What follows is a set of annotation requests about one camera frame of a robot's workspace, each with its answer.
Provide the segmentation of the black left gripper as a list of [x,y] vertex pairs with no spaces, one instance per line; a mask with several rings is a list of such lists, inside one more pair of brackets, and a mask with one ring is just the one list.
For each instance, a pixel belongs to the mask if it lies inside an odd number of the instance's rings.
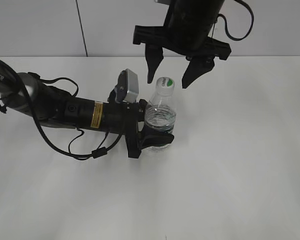
[[158,131],[144,125],[139,131],[139,122],[145,120],[148,102],[140,99],[135,103],[110,102],[103,104],[101,129],[108,133],[117,134],[116,140],[106,148],[113,149],[122,136],[125,137],[127,154],[129,158],[137,159],[143,149],[149,147],[162,147],[171,144],[175,136],[168,132]]

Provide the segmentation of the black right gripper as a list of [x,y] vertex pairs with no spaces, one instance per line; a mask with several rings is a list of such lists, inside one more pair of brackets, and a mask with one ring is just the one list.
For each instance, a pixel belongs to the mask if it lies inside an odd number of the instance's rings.
[[146,44],[148,84],[164,59],[163,48],[193,57],[182,77],[183,89],[212,71],[215,57],[227,60],[230,45],[208,36],[223,4],[223,0],[172,0],[162,26],[135,26],[133,44]]

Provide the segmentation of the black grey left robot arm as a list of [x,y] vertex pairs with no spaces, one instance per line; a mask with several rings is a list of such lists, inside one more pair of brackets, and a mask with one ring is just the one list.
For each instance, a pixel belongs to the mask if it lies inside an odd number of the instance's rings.
[[125,139],[128,156],[133,159],[143,149],[172,143],[174,136],[169,131],[139,128],[145,120],[147,102],[138,95],[138,77],[129,69],[119,74],[107,102],[99,102],[57,88],[54,80],[42,79],[36,73],[17,73],[0,60],[0,112],[13,109],[32,117],[45,141],[48,137],[43,127],[116,134],[118,139]]

